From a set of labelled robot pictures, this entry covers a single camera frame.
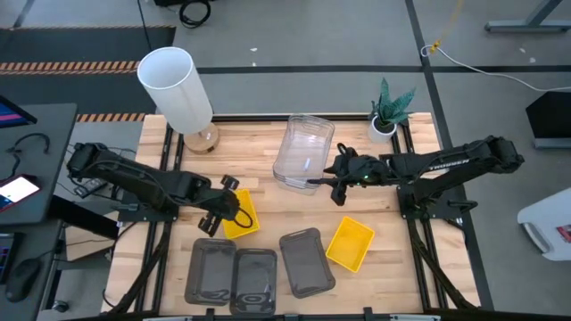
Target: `green plant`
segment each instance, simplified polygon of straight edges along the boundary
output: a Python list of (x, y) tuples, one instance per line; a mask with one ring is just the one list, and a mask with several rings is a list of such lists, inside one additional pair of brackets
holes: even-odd
[(408, 93), (392, 102), (391, 96), (389, 95), (389, 84), (386, 82), (386, 79), (383, 78), (381, 82), (381, 95), (378, 97), (378, 103), (371, 102), (373, 111), (368, 118), (372, 120), (375, 116), (378, 116), (377, 125), (380, 127), (398, 124), (405, 120), (409, 117), (409, 114), (404, 110), (409, 107), (416, 90), (416, 88), (412, 88)]

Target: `computer mouse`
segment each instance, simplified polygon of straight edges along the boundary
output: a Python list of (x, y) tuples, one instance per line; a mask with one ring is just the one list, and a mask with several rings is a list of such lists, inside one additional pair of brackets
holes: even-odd
[(19, 302), (28, 297), (41, 268), (40, 259), (25, 259), (8, 275), (6, 299)]

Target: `floor mat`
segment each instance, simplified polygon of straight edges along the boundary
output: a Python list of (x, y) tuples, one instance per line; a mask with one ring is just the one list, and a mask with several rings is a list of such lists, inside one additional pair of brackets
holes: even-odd
[[(153, 48), (175, 28), (150, 27)], [(139, 27), (0, 30), (0, 95), (17, 104), (76, 103), (78, 121), (140, 121), (156, 107), (137, 80)]]

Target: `gray tray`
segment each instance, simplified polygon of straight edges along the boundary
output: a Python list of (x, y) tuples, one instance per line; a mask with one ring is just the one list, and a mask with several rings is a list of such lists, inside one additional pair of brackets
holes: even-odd
[(279, 247), (294, 297), (307, 298), (335, 287), (317, 228), (284, 235)]
[(198, 239), (194, 242), (186, 280), (185, 301), (223, 306), (230, 301), (236, 244), (229, 240)]
[(234, 260), (230, 313), (271, 317), (276, 312), (277, 255), (272, 250), (241, 249)]

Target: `lamp base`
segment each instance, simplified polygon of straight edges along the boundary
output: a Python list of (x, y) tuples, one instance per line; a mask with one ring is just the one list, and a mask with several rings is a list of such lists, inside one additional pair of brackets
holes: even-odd
[(186, 148), (197, 154), (212, 152), (218, 146), (219, 141), (218, 128), (212, 123), (196, 134), (185, 135)]

